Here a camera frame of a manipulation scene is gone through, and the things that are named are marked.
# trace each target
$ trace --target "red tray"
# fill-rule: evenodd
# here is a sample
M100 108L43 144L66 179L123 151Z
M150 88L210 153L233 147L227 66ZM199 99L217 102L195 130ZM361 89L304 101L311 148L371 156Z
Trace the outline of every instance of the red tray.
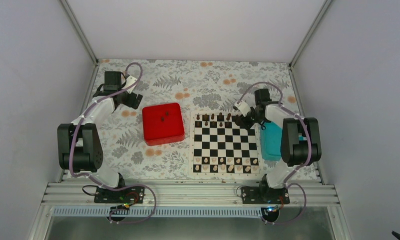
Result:
M181 107L177 103L144 107L142 126L149 146L175 143L185 137Z

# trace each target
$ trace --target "gray wall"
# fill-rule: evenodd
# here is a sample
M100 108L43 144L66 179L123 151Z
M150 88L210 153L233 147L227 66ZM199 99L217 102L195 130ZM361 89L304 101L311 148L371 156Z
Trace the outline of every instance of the gray wall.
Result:
M59 1L0 1L0 239L27 238L92 70Z
M354 239L400 232L400 0L336 0L295 66Z
M285 62L324 0L68 0L99 58Z

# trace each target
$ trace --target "purple cable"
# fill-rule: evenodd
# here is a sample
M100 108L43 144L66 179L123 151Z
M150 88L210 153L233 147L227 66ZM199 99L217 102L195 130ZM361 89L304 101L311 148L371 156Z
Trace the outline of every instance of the purple cable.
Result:
M278 101L279 107L280 107L282 110L284 110L285 112L287 112L288 114L293 115L295 118L297 118L297 119L300 121L301 126L302 126L303 129L304 129L304 133L305 133L305 135L306 135L307 148L308 148L308 153L307 153L306 162L304 162L302 165L296 167L290 174L288 174L288 176L287 176L287 177L284 179L284 181L283 181L284 185L286 185L286 183L288 182L288 180L289 180L290 178L292 178L292 176L293 176L296 172L298 172L298 170L299 170L300 168L305 167L305 166L307 166L307 165L310 163L310 159L312 158L312 143L310 142L310 135L309 135L309 132L307 131L307 126L306 126L306 124L305 124L304 121L301 119L301 116L298 115L298 114L296 114L295 112L289 110L288 108L286 108L286 107L282 104L282 97L283 97L282 91L281 91L281 89L280 89L279 87L277 87L277 86L274 85L273 83L270 83L270 82L267 82L267 81L259 81L259 82L256 82L255 84L252 84L252 85L249 86L249 87L247 88L247 90L242 94L242 96L241 96L240 99L237 101L237 103L241 102L242 98L248 93L248 91L251 90L255 85L258 85L258 84L267 84L267 85L270 85L270 86L274 87L274 88L281 94L281 97L279 98L279 101ZM289 185L287 186L287 189L289 189L292 185L297 185L297 186L301 189L301 191L303 191L303 195L304 195L304 207L303 207L303 209L301 210L300 214L298 214L298 216L296 216L296 217L293 218L292 220L289 220L289 221L283 222L283 223L274 223L274 222L273 222L273 223L272 223L273 225L283 225L283 224L291 223L291 222L297 220L301 215L303 215L304 211L306 210L306 205L307 205L306 192L304 191L303 187L301 187L298 183L295 183L295 182L289 184Z
M301 210L301 212L293 219L289 220L289 221L285 221L285 222L272 222L272 225L285 225L285 224L290 224L292 222L295 222L296 220L298 220L301 215L304 214L304 211L306 210L306 206L307 206L307 197L306 197L306 192L304 191L304 188L302 186L300 186L298 183L291 183L287 186L287 188L289 189L292 185L297 185L301 191L303 192L303 196L304 196L304 206L303 209ZM262 221L264 221L267 224L267 220L265 220L262 216L260 217L262 219Z
M138 187L144 187L144 188L150 190L150 192L153 194L153 197L154 197L154 207L153 207L153 211L151 211L150 215L148 215L147 217L145 217L145 218L143 218L143 219L141 219L141 220L138 220L138 221L122 222L122 224L137 224L137 223L141 223L141 222L143 222L143 221L149 219L149 218L154 214L154 212L155 212L155 210L156 210L156 208L157 208L157 198L156 198L156 195L154 194L153 190L152 190L150 187L148 187L148 186L146 186L146 185L143 185L143 184L133 184L133 185L127 185L127 186L124 186L124 187L121 187L121 188L112 188L112 187L110 187L110 186L104 185L103 183L97 181L95 178L93 178L93 177L91 176L91 174L89 174L89 173L87 173L87 172L75 173L75 172L73 171L73 154L74 154L74 152L75 152L77 133L78 133L78 131L79 131L80 126L82 125L82 122L84 121L84 117L85 117L86 115L88 115L88 113L89 113L98 103L102 102L103 100L105 100L105 99L107 99L107 98L111 98L111 97L113 97L113 96L116 96L116 95L118 95L118 94L121 94L121 93L123 93L123 92L129 90L130 88L132 88L133 86L135 86L135 85L141 80L141 77L142 77L142 66L141 66L141 64L139 64L139 63L137 63L137 62L131 62L131 63L126 67L126 69L125 69L125 78L128 77L128 68L129 68L130 66L132 66L132 65L137 65L137 66L139 66L140 73L139 73L138 79L137 79L133 84L131 84L130 86L128 86L128 87L126 87L126 88L123 88L123 89L121 89L121 90L119 90L119 91L117 91L117 92L115 92L115 93L110 94L110 95L104 96L104 97L100 98L99 100L97 100L96 102L94 102L93 104L91 104L89 107L87 107L87 109L86 109L86 110L83 112L83 114L82 114L83 117L81 117L81 119L79 120L78 124L76 125L75 131L74 131L74 134L73 134L73 138L72 138L72 143L71 143L71 145L70 145L70 153L69 153L69 171L70 171L70 175L72 175L72 177L74 177L74 178L77 178L77 177L80 177L80 176L87 176L91 181L93 181L93 182L96 183L97 185L99 185L99 186L101 186L101 187L103 187L103 188L105 188L105 189L108 189L108 190L110 190L110 191L114 191L114 192L118 192L118 191L122 191L122 190L125 190L125 189L128 189L128 188L132 188L132 187L138 186ZM110 213L109 220L110 220L112 223L117 223L116 221L112 221L112 220L111 220L110 217L111 217L112 214L113 214L113 211Z

